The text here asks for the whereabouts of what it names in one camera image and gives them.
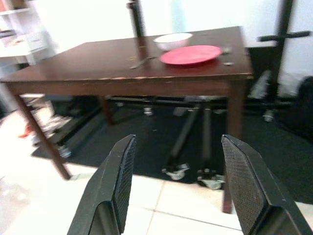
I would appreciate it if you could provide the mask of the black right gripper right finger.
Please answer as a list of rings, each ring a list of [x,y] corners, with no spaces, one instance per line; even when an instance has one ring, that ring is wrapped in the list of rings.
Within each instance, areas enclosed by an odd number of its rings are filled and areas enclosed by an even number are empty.
[[[313,235],[287,188],[249,144],[223,135],[231,198],[244,235]]]

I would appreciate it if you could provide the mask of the dark brown wooden table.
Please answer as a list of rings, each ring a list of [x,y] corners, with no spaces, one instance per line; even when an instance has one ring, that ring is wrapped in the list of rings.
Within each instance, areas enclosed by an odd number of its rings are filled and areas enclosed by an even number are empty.
[[[54,145],[23,101],[22,94],[96,95],[107,118],[111,117],[107,95],[185,96],[221,95],[228,98],[227,132],[242,137],[246,83],[252,78],[252,67],[240,26],[193,32],[192,42],[210,40],[232,47],[233,66],[208,62],[189,69],[167,66],[158,60],[161,52],[153,37],[87,42],[35,65],[0,79],[32,125],[42,145],[64,180],[71,178]],[[140,67],[130,67],[155,56]]]

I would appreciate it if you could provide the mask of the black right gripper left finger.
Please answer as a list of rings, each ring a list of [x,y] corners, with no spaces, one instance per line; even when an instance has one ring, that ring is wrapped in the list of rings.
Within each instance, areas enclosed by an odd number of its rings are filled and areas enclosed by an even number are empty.
[[[122,235],[134,168],[136,136],[115,143],[89,179],[67,235]]]

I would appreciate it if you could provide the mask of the red round plate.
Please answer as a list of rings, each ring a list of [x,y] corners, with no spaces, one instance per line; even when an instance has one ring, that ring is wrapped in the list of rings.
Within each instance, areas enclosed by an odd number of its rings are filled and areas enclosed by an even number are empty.
[[[180,47],[164,53],[159,60],[168,65],[193,65],[216,59],[222,52],[220,47],[209,45]]]

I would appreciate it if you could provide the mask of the black wheeled metal frame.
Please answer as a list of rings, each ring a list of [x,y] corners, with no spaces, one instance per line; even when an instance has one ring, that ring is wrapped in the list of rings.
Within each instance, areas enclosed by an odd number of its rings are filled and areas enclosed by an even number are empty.
[[[268,77],[266,78],[266,99],[267,102],[275,102],[278,91],[278,76],[281,67],[286,39],[302,38],[310,36],[310,31],[288,32],[291,11],[294,0],[283,0],[278,31],[276,35],[261,36],[259,42],[275,41],[276,45],[272,47],[272,54],[269,62]],[[180,164],[180,152],[184,147],[186,140],[195,124],[199,111],[203,111],[203,168],[198,173],[198,181],[212,189],[220,189],[224,183],[224,176],[217,174],[215,171],[208,168],[212,162],[211,158],[211,104],[214,98],[202,98],[201,103],[197,104],[191,110],[183,127],[180,130],[179,136],[173,146],[169,159],[166,165],[161,169],[161,172],[168,175],[172,180],[178,181],[184,178],[185,172],[190,169],[187,163]]]

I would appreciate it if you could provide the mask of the white shelf unit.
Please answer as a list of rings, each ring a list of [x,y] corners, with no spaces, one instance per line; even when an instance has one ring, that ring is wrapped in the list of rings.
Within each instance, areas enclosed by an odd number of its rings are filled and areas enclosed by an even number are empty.
[[[0,58],[36,64],[54,54],[36,0],[0,0]]]

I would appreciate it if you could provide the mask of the silver knife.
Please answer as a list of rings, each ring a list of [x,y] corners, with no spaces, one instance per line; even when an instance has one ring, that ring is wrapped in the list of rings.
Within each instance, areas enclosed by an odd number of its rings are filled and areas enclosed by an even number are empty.
[[[133,66],[131,66],[130,69],[131,70],[136,69],[136,68],[140,67],[141,65],[143,65],[144,63],[146,63],[147,61],[149,61],[150,59],[155,59],[155,58],[156,58],[155,56],[146,57],[146,58],[140,60],[139,62],[137,62],[136,64],[134,64]]]

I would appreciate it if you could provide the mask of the black bag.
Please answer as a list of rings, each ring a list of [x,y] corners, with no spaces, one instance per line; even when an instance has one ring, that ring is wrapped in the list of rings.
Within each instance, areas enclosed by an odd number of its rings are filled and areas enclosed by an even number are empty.
[[[313,144],[313,76],[300,83],[296,100],[281,118],[281,125]]]

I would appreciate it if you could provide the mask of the black floor mat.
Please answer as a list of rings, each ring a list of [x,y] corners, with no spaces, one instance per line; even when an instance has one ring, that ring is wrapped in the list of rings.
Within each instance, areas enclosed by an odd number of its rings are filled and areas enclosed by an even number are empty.
[[[159,179],[167,176],[161,169],[186,121],[175,116],[173,108],[157,106],[148,117],[140,107],[114,107],[115,125],[108,126],[93,97],[77,97],[71,101],[49,100],[48,106],[57,116],[73,115],[73,119],[52,136],[60,141],[82,118],[88,121],[65,141],[70,163],[99,166],[113,145],[129,134],[137,137],[134,173]],[[260,116],[244,118],[243,141],[256,149],[270,170],[287,187],[293,199],[313,205],[313,144],[265,122]]]

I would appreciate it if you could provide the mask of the white bowl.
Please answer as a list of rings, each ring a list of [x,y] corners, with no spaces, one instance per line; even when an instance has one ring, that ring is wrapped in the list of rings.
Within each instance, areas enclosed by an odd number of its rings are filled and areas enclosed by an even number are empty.
[[[185,47],[189,45],[190,39],[193,37],[192,33],[173,33],[162,35],[153,40],[156,46],[162,51],[171,51],[176,48]]]

